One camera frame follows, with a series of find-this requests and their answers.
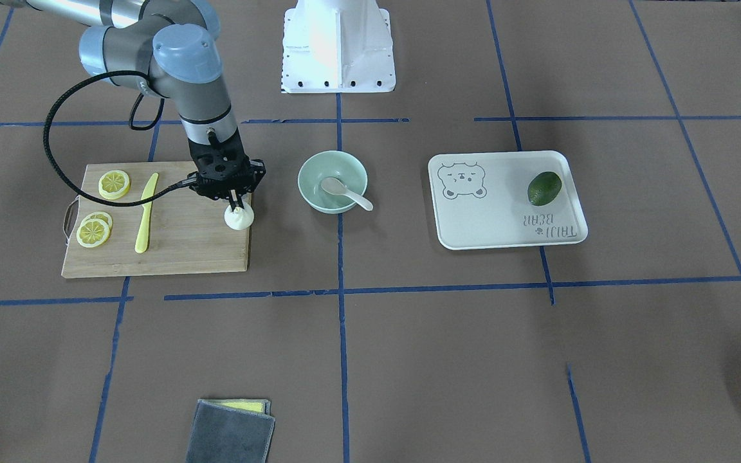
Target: blue joint cap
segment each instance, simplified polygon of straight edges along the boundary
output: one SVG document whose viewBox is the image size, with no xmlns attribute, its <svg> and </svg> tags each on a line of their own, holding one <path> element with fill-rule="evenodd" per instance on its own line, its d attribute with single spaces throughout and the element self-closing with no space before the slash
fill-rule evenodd
<svg viewBox="0 0 741 463">
<path fill-rule="evenodd" d="M 153 57 L 163 71 L 182 82 L 209 83 L 221 76 L 214 39 L 196 24 L 171 24 L 157 32 Z"/>
<path fill-rule="evenodd" d="M 202 13 L 202 19 L 205 21 L 206 29 L 211 33 L 214 40 L 218 39 L 221 32 L 221 23 L 219 21 L 219 15 L 215 14 L 214 7 L 208 3 L 208 0 L 190 0 L 190 2 Z"/>
<path fill-rule="evenodd" d="M 82 67 L 88 74 L 107 73 L 105 65 L 105 53 L 103 51 L 105 44 L 105 34 L 111 29 L 110 26 L 92 26 L 85 29 L 82 38 L 79 39 L 79 61 L 82 61 Z"/>
</svg>

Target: green avocado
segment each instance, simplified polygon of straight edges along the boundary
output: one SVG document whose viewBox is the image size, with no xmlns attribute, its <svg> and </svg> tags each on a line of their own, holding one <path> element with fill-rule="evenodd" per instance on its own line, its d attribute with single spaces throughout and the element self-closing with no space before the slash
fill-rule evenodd
<svg viewBox="0 0 741 463">
<path fill-rule="evenodd" d="M 543 172 L 530 181 L 527 186 L 527 200 L 535 206 L 550 203 L 562 189 L 562 179 L 554 172 Z"/>
</svg>

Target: mint green bowl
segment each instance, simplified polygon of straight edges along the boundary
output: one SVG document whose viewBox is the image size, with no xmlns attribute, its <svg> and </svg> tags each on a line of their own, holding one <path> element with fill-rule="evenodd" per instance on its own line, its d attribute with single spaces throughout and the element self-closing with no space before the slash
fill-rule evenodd
<svg viewBox="0 0 741 463">
<path fill-rule="evenodd" d="M 302 197 L 320 213 L 339 214 L 356 203 L 349 197 L 328 194 L 320 188 L 325 177 L 336 177 L 348 190 L 364 194 L 368 187 L 368 173 L 358 159 L 341 150 L 325 150 L 311 156 L 299 170 L 297 184 Z"/>
</svg>

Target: wooden cutting board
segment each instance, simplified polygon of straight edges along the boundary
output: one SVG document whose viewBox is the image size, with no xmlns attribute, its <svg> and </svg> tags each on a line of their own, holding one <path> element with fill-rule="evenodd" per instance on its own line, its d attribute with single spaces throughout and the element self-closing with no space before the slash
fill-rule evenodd
<svg viewBox="0 0 741 463">
<path fill-rule="evenodd" d="M 130 191 L 118 202 L 141 199 L 148 179 L 159 173 L 156 193 L 185 179 L 196 170 L 193 162 L 131 162 L 89 164 L 82 190 L 99 196 L 98 182 L 108 170 L 130 176 Z M 185 273 L 244 272 L 248 269 L 250 229 L 235 231 L 224 225 L 228 203 L 199 196 L 189 188 L 171 191 L 153 201 L 150 246 L 142 254 L 133 249 L 142 220 L 142 206 L 116 208 L 79 197 L 79 211 L 62 264 L 64 278 Z M 84 248 L 76 240 L 80 221 L 89 213 L 105 211 L 114 223 L 105 244 Z"/>
</svg>

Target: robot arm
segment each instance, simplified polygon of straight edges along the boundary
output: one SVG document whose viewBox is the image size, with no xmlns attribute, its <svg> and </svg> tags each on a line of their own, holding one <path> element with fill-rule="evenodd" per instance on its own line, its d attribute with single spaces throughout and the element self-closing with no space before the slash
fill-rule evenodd
<svg viewBox="0 0 741 463">
<path fill-rule="evenodd" d="M 89 27 L 79 43 L 82 65 L 91 76 L 106 71 L 139 71 L 111 77 L 112 85 L 176 103 L 197 170 L 183 185 L 210 199 L 242 207 L 265 174 L 262 161 L 244 153 L 223 65 L 215 47 L 220 24 L 206 0 L 0 0 L 9 6 L 53 12 Z"/>
</svg>

